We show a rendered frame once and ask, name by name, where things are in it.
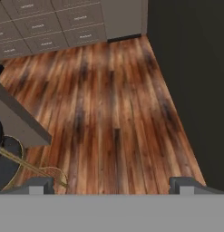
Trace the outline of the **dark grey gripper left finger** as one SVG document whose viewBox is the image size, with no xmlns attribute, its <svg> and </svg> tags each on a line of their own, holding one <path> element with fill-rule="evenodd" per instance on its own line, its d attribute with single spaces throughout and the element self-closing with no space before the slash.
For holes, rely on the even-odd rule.
<svg viewBox="0 0 224 232">
<path fill-rule="evenodd" d="M 15 195 L 48 195 L 54 194 L 54 179 L 47 177 L 35 177 L 27 180 L 19 187 L 3 190 L 2 194 Z"/>
</svg>

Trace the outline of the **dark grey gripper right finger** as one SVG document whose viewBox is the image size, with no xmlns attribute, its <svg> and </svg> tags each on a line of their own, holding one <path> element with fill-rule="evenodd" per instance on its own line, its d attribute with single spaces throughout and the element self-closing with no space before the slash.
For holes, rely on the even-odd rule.
<svg viewBox="0 0 224 232">
<path fill-rule="evenodd" d="M 170 177 L 169 193 L 174 195 L 224 195 L 224 191 L 202 185 L 191 177 Z"/>
</svg>

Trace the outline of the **grey dining counter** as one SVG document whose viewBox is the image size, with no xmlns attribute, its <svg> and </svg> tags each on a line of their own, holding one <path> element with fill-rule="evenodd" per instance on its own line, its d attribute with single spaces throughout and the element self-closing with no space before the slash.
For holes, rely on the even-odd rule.
<svg viewBox="0 0 224 232">
<path fill-rule="evenodd" d="M 26 148 L 51 144 L 52 136 L 1 83 L 0 121 L 5 135 L 19 139 Z"/>
</svg>

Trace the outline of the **grey drawer cabinet run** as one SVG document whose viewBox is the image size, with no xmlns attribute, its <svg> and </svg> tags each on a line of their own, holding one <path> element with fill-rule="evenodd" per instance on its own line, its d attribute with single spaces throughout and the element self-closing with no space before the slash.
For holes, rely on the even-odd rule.
<svg viewBox="0 0 224 232">
<path fill-rule="evenodd" d="M 0 60 L 147 33 L 148 0 L 0 0 Z"/>
</svg>

